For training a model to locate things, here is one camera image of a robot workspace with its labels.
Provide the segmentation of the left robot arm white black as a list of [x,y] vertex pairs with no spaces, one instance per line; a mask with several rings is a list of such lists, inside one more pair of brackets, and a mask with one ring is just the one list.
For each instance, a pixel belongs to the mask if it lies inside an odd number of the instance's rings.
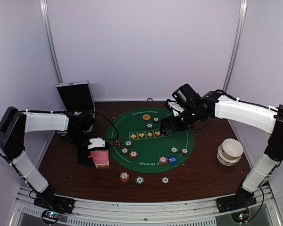
[[93,127],[94,115],[94,111],[83,109],[39,111],[19,110],[10,106],[5,111],[0,121],[0,156],[35,192],[35,206],[71,214],[75,201],[55,194],[53,185],[39,172],[25,150],[26,135],[60,132],[76,147],[80,164],[95,166],[95,159],[91,154],[108,150],[109,144],[103,138],[92,138],[87,134]]

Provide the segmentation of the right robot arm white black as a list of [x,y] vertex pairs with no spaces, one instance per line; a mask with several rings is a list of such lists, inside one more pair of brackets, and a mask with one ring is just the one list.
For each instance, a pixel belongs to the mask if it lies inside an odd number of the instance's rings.
[[283,105],[254,104],[219,89],[201,97],[192,88],[180,87],[172,96],[174,100],[167,99],[165,106],[173,115],[160,121],[160,132],[166,136],[193,129],[195,122],[206,121],[209,117],[237,121],[270,134],[264,153],[236,193],[216,200],[219,212],[244,209],[254,204],[256,189],[283,161]]

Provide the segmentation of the blue small blind button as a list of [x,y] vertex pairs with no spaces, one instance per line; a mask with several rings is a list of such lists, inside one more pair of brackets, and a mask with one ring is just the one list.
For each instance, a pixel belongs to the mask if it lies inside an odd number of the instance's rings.
[[171,165],[175,165],[178,163],[178,158],[176,156],[169,156],[168,163]]

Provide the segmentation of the pink-backed playing card deck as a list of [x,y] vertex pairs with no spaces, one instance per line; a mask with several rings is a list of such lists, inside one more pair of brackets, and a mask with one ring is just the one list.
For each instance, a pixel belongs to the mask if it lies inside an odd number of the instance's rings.
[[93,159],[93,162],[96,165],[109,164],[109,154],[107,150],[91,151],[89,158]]

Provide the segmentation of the green chip top seat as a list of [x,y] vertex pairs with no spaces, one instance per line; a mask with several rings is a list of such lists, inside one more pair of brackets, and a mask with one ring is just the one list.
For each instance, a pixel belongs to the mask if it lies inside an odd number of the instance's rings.
[[148,124],[146,125],[146,127],[147,127],[147,129],[153,129],[153,124],[148,123]]

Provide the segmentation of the green poker chip stack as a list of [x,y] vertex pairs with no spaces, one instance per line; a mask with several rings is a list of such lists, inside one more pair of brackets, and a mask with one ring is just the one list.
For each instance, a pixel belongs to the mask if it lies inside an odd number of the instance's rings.
[[138,185],[142,185],[142,184],[145,182],[145,179],[144,179],[143,176],[137,176],[137,177],[135,178],[135,182],[136,182],[136,184],[138,184]]

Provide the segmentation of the red five chip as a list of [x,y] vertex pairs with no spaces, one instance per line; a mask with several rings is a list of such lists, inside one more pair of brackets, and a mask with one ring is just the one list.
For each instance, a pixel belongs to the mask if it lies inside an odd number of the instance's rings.
[[131,151],[131,152],[129,153],[129,157],[132,158],[132,159],[137,158],[138,155],[139,155],[139,153],[138,153],[137,151]]
[[160,164],[167,164],[168,158],[165,157],[165,156],[161,156],[161,157],[159,157],[158,161],[159,161]]

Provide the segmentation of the orange dealer button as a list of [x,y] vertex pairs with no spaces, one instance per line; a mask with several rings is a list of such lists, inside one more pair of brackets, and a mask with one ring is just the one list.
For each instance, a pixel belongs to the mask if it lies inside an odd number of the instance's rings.
[[148,121],[151,119],[151,116],[149,114],[145,114],[142,116],[143,120]]

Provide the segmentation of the brown poker chip stack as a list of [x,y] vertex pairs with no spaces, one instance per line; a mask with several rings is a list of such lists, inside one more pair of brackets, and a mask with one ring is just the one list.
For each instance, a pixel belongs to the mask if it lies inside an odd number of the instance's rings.
[[161,183],[164,184],[164,185],[169,184],[170,183],[169,177],[162,177],[161,178]]

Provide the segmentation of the orange poker chip stack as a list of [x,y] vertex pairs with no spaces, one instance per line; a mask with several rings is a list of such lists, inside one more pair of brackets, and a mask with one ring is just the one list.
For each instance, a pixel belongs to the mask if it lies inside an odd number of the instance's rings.
[[130,175],[129,175],[128,172],[121,172],[120,175],[119,175],[119,177],[120,177],[120,180],[121,180],[122,182],[128,182],[129,179],[130,179]]

